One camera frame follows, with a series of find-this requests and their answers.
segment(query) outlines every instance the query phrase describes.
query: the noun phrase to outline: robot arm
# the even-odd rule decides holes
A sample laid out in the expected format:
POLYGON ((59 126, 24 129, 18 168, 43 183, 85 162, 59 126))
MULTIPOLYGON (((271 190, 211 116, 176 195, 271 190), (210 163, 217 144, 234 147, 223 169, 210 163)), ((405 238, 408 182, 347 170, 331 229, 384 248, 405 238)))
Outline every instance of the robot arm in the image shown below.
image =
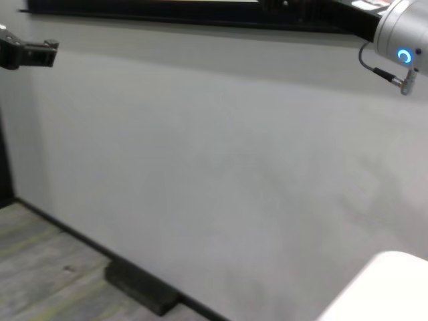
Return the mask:
MULTIPOLYGON (((404 80, 380 68, 370 67, 358 58, 368 70, 398 86, 403 95, 409 95, 417 74, 428 76, 428 0, 293 0, 320 5, 320 17, 368 43, 376 52, 408 69, 404 80)), ((266 10, 280 9, 278 0, 263 0, 266 10)))
POLYGON ((45 40, 43 43, 26 42, 0 25, 0 68, 16 70, 20 66, 52 67, 59 43, 45 40))

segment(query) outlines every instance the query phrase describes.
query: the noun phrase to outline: baseboard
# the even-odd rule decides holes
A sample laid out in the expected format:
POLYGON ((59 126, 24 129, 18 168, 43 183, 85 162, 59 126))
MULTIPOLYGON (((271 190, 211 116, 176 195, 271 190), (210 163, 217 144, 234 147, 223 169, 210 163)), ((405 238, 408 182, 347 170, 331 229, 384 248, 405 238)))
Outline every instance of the baseboard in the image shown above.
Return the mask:
MULTIPOLYGON (((48 221, 52 225, 55 225, 59 229, 61 229, 61 230, 65 231, 66 233, 74 236, 76 239, 79 239, 81 242, 92 247, 96 251, 102 253, 106 257, 110 258, 112 261, 116 261, 116 260, 124 261, 124 262, 129 263, 130 265, 134 265, 132 262, 129 262, 124 257, 121 257, 117 253, 114 253, 113 251, 110 251, 106 247, 95 242, 90 237, 83 235, 82 233, 76 231, 75 229, 73 229, 69 225, 62 223, 60 220, 56 219, 52 215, 42 211, 41 209, 38 209, 35 205, 32 205, 31 203, 29 203, 29 202, 27 202, 21 198, 16 198, 15 201, 22 204, 24 207, 27 207, 30 211, 33 211, 36 215, 39 215, 42 219, 45 219, 46 221, 48 221)), ((147 271, 145 271, 141 267, 138 267, 138 269, 141 271, 142 274, 147 275, 147 276, 151 276, 154 280, 158 280, 159 282, 162 282, 164 284, 166 283, 166 282, 163 282, 162 280, 160 280, 159 278, 157 278, 156 276, 148 273, 147 271)), ((226 319, 225 317, 221 316, 220 314, 216 313, 215 311, 212 311, 212 309, 206 307, 204 304, 200 303, 199 301, 195 300, 194 298, 186 295, 186 293, 183 293, 182 291, 175 289, 171 285, 168 285, 168 286, 179 293, 179 295, 180 295, 179 302, 180 303, 182 303, 185 306, 189 307, 190 309, 196 311, 198 314, 202 315, 206 319, 208 319, 210 321, 230 321, 230 320, 226 319)))

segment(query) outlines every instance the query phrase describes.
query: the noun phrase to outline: cable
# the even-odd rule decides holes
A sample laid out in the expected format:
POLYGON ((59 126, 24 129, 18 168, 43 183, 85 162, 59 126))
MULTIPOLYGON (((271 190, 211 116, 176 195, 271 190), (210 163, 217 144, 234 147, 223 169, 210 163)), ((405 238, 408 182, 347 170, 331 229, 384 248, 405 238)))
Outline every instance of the cable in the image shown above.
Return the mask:
POLYGON ((358 60, 360 61, 360 64, 370 70, 371 72, 374 72, 376 75, 382 77, 383 79, 387 80, 388 82, 396 85, 397 87, 401 87, 403 85, 403 81, 399 78, 396 77, 396 75, 390 74, 389 72, 386 72, 382 69, 379 69, 377 67, 370 67, 368 64, 366 64, 365 62, 363 62, 362 60, 362 52, 364 51, 365 47, 367 47, 367 45, 370 42, 366 42, 364 45, 361 46, 360 51, 358 53, 358 60))
POLYGON ((365 47, 367 47, 367 45, 368 45, 369 43, 370 43, 370 42, 366 42, 364 45, 362 45, 362 46, 361 46, 361 48, 360 48, 360 52, 358 53, 358 60, 360 61, 360 64, 361 64, 364 68, 366 68, 366 69, 370 70, 371 72, 373 72, 375 69, 374 69, 373 67, 370 67, 368 64, 366 64, 366 63, 365 63, 365 62, 363 62, 363 60, 362 60, 362 52, 364 51, 365 47))

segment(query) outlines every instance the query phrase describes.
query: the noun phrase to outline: black frame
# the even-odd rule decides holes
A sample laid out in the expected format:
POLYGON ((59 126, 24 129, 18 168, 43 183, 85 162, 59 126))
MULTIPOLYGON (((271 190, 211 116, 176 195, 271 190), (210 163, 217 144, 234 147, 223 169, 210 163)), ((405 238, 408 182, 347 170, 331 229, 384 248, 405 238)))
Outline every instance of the black frame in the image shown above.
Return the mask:
POLYGON ((0 208, 10 204, 13 198, 12 178, 0 119, 0 208))
POLYGON ((196 25, 222 25, 340 33, 317 19, 314 6, 305 5, 267 13, 257 2, 168 0, 27 0, 27 13, 103 17, 196 25))

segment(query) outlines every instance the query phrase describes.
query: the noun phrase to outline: black bracket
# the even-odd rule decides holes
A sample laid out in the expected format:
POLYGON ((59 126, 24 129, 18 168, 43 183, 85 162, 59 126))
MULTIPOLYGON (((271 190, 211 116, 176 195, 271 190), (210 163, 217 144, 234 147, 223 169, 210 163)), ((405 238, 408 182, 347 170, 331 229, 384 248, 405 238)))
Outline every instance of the black bracket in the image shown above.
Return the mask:
POLYGON ((55 40, 26 42, 0 26, 0 68, 16 70, 20 66, 53 67, 59 45, 55 40))

